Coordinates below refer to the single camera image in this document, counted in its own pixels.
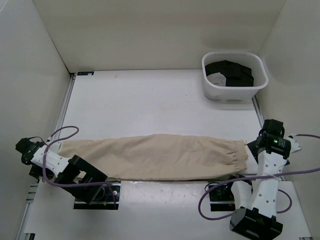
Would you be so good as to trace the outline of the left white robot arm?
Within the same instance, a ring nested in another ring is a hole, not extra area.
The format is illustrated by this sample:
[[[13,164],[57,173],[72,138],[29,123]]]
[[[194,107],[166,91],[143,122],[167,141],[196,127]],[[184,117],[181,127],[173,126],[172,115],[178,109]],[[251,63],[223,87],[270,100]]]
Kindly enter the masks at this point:
[[[45,173],[50,181],[64,186],[92,183],[87,194],[93,200],[103,198],[105,188],[99,183],[105,183],[107,175],[77,155],[71,158],[62,157],[55,148],[45,153],[46,147],[44,142],[33,142],[29,138],[22,138],[15,145],[15,149],[21,153],[21,162],[31,166],[30,176],[36,179],[44,176],[43,157],[46,156]]]

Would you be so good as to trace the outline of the beige trousers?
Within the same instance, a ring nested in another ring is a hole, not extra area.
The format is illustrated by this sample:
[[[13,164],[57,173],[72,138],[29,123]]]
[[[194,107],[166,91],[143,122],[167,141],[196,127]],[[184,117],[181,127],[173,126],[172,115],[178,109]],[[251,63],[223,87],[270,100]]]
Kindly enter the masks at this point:
[[[110,179],[206,180],[247,169],[243,140],[152,134],[102,140],[66,140],[59,155],[81,157]]]

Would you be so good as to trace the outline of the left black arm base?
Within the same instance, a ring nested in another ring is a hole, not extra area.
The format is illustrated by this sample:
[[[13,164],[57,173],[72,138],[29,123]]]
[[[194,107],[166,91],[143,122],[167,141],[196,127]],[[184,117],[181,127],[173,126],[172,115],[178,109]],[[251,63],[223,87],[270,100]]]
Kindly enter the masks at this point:
[[[91,204],[79,199],[74,200],[75,210],[118,210],[121,194],[121,182],[113,182],[110,188],[103,186]]]

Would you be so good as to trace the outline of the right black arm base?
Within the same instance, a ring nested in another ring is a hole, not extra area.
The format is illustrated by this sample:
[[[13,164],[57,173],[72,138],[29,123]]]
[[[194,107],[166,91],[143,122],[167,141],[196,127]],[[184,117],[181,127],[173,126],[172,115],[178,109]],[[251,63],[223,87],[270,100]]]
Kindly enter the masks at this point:
[[[232,184],[224,184],[209,193],[211,212],[233,212],[235,207]]]

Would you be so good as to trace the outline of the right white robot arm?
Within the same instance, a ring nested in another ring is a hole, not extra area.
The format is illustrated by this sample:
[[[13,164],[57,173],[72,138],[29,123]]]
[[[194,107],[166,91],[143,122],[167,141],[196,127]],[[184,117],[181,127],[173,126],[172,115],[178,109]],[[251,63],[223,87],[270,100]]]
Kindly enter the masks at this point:
[[[291,151],[291,142],[284,134],[281,121],[265,120],[257,139],[249,144],[258,163],[258,179],[252,184],[235,181],[224,188],[226,197],[236,206],[229,229],[250,240],[273,240],[283,230],[283,224],[276,219],[280,182],[276,175],[287,165]]]

